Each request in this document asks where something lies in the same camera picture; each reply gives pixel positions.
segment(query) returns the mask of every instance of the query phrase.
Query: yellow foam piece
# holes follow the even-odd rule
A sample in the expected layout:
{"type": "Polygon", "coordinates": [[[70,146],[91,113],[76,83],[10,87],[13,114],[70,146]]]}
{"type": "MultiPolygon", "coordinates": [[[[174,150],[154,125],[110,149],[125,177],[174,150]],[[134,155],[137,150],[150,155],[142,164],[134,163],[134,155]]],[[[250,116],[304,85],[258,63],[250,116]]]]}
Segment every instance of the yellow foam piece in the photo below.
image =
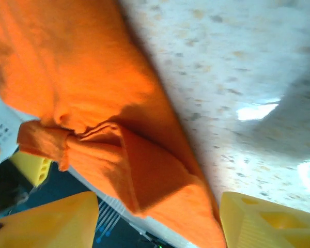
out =
{"type": "Polygon", "coordinates": [[[0,248],[91,248],[98,199],[84,192],[0,219],[0,248]]]}
{"type": "Polygon", "coordinates": [[[36,187],[45,181],[52,163],[49,159],[20,151],[9,160],[36,187]]]}
{"type": "Polygon", "coordinates": [[[228,248],[310,248],[310,213],[225,192],[220,217],[228,248]]]}

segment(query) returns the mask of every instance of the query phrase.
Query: orange fabric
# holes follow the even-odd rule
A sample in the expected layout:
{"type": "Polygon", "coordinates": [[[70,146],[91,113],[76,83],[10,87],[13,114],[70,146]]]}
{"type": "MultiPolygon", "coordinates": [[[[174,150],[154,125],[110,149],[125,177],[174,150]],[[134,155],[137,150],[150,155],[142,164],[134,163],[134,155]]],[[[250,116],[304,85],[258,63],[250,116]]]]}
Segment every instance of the orange fabric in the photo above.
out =
{"type": "Polygon", "coordinates": [[[21,126],[21,150],[71,164],[199,247],[225,247],[215,199],[114,0],[0,0],[0,96],[40,117],[21,126]]]}

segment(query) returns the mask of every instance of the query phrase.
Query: yellow object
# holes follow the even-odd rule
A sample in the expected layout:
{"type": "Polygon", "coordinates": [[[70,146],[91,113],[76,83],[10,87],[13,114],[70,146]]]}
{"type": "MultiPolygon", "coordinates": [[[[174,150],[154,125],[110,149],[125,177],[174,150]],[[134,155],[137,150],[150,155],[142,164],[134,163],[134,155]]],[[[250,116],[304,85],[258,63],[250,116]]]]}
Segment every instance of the yellow object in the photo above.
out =
{"type": "Polygon", "coordinates": [[[310,248],[310,213],[225,192],[220,216],[228,248],[310,248]]]}
{"type": "Polygon", "coordinates": [[[20,151],[16,152],[9,160],[36,187],[47,178],[52,162],[49,159],[20,151]]]}
{"type": "Polygon", "coordinates": [[[93,192],[0,219],[0,248],[91,248],[98,221],[93,192]]]}

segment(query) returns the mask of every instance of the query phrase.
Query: tiled floor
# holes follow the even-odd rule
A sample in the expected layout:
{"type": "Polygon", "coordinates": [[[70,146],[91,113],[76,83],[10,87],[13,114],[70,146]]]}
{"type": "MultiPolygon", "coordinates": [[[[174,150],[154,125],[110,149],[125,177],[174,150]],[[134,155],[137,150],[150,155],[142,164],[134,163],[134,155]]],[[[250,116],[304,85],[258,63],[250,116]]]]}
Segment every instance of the tiled floor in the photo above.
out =
{"type": "Polygon", "coordinates": [[[310,212],[310,0],[122,0],[216,197],[310,212]]]}

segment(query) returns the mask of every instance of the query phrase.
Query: white speckled surface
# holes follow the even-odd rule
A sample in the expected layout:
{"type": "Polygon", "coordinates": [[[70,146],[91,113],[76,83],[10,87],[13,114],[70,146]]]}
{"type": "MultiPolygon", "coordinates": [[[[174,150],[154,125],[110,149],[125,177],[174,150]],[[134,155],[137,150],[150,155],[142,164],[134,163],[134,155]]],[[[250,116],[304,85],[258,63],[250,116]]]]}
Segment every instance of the white speckled surface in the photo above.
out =
{"type": "Polygon", "coordinates": [[[217,199],[310,212],[310,0],[121,2],[217,199]]]}

